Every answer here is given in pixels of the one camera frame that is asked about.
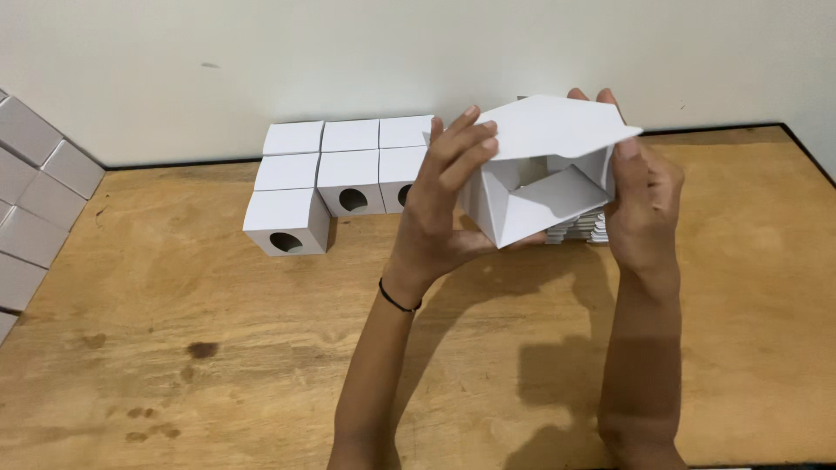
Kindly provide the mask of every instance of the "black string bracelet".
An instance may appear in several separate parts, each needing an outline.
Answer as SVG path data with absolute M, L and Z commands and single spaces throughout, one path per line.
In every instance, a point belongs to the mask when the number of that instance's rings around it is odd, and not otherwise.
M 392 298 L 386 293 L 386 289 L 383 289 L 383 278 L 380 278 L 380 282 L 378 282 L 377 285 L 378 285 L 378 287 L 380 287 L 380 293 L 383 294 L 383 298 L 388 300 L 390 304 L 399 308 L 401 312 L 408 312 L 410 314 L 414 314 L 415 312 L 418 311 L 418 309 L 421 308 L 421 302 L 423 302 L 424 299 L 419 300 L 418 305 L 414 309 L 405 309 L 405 308 L 401 307 L 400 304 L 398 304 L 397 302 L 392 300 Z

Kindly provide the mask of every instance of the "right hand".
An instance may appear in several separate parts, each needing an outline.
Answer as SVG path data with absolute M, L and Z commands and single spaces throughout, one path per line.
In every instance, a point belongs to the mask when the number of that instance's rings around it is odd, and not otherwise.
M 587 99 L 579 89 L 572 89 L 568 97 Z M 603 89 L 596 101 L 618 106 L 609 89 Z M 677 273 L 675 232 L 685 182 L 682 169 L 642 148 L 637 137 L 615 145 L 612 165 L 616 198 L 604 206 L 604 215 L 615 261 L 622 270 L 644 279 Z

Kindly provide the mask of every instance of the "white wall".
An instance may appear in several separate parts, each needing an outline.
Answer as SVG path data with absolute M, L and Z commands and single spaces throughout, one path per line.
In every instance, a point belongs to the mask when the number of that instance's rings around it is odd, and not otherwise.
M 650 129 L 786 121 L 836 174 L 835 18 L 834 0 L 3 0 L 0 88 L 110 166 L 610 86 Z

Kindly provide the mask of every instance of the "left hand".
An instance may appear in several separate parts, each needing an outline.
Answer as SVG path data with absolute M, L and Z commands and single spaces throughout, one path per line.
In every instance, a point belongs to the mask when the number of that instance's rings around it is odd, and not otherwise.
M 454 230 L 453 209 L 471 174 L 499 151 L 497 123 L 473 125 L 480 110 L 471 106 L 444 130 L 432 119 L 430 148 L 410 188 L 389 262 L 383 274 L 386 292 L 402 306 L 415 307 L 439 277 L 497 247 L 481 231 Z M 535 233 L 508 247 L 545 243 Z

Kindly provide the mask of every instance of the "fingernail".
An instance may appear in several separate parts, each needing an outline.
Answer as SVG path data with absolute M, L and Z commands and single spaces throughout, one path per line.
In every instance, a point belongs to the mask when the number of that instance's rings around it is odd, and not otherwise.
M 627 140 L 622 140 L 621 142 L 615 145 L 615 149 L 618 151 L 618 158 L 623 160 L 630 160 L 641 153 L 641 147 L 639 147 L 639 140 L 635 137 L 630 137 Z
M 482 142 L 482 146 L 489 151 L 496 150 L 499 146 L 499 141 L 493 137 Z

